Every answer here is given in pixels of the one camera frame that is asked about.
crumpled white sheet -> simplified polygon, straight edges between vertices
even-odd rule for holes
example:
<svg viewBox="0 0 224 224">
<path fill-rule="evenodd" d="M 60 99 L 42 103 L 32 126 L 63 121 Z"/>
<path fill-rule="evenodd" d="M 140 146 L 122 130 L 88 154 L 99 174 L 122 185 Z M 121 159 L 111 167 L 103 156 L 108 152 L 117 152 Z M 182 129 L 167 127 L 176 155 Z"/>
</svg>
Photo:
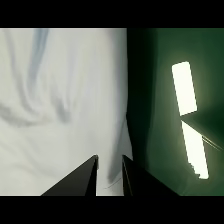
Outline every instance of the crumpled white sheet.
<svg viewBox="0 0 224 224">
<path fill-rule="evenodd" d="M 41 195 L 94 154 L 100 195 L 132 156 L 126 30 L 0 29 L 0 46 L 0 195 Z"/>
</svg>

